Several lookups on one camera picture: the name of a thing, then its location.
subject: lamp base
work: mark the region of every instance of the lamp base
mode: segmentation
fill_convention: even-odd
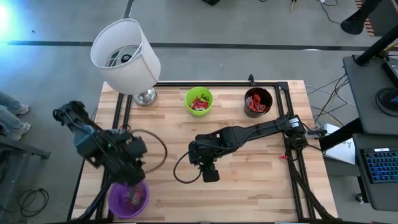
[[[157,94],[154,88],[149,88],[146,91],[133,95],[134,101],[139,106],[150,106],[155,103]]]

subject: shoe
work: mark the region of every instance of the shoe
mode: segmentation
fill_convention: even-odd
[[[26,134],[31,128],[31,125],[26,122],[24,125],[21,127],[19,130],[11,131],[10,134],[7,135],[7,137],[19,141],[22,138],[22,135]]]
[[[26,114],[30,110],[29,105],[21,105],[21,108],[17,111],[18,115]]]

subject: lamp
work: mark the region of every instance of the lamp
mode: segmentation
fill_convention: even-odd
[[[103,29],[91,48],[91,61],[114,90],[133,95],[141,106],[156,100],[160,62],[134,19],[121,19]]]

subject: desk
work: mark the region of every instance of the desk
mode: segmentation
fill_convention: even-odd
[[[149,185],[147,208],[134,222],[274,222],[296,221],[292,185],[287,161],[279,159],[285,154],[282,134],[257,139],[245,144],[234,154],[218,159],[216,167],[220,181],[204,183],[202,179],[192,184],[177,182],[172,169],[177,159],[188,150],[188,143],[197,134],[206,134],[225,126],[250,126],[279,117],[274,103],[270,112],[260,118],[248,118],[243,111],[243,96],[250,87],[209,87],[215,98],[208,116],[194,118],[184,105],[184,96],[190,87],[156,87],[158,99],[150,107],[131,106],[129,125],[132,129],[146,129],[165,141],[169,156],[157,171],[147,174]],[[313,118],[303,81],[289,81],[290,96],[294,111],[309,127]],[[275,98],[275,91],[269,92]],[[103,86],[95,122],[102,128],[110,128],[113,122],[118,93],[106,83]],[[287,111],[284,97],[284,111]],[[123,120],[124,108],[120,114]],[[141,135],[148,153],[144,169],[156,166],[162,159],[163,149],[153,138]],[[318,145],[316,140],[310,144]],[[306,148],[303,152],[311,190],[321,204],[337,217],[335,203],[320,151]],[[177,175],[191,179],[198,169],[183,159]],[[98,193],[103,169],[94,169],[84,163],[72,218],[81,215]],[[308,213],[305,197],[300,192],[305,216]]]

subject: white lampshade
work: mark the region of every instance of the white lampshade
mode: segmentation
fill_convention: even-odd
[[[129,49],[134,49],[129,54],[133,57],[120,63],[123,52]],[[159,59],[134,19],[121,19],[102,30],[91,48],[91,60],[110,87],[123,94],[142,93],[159,80]]]

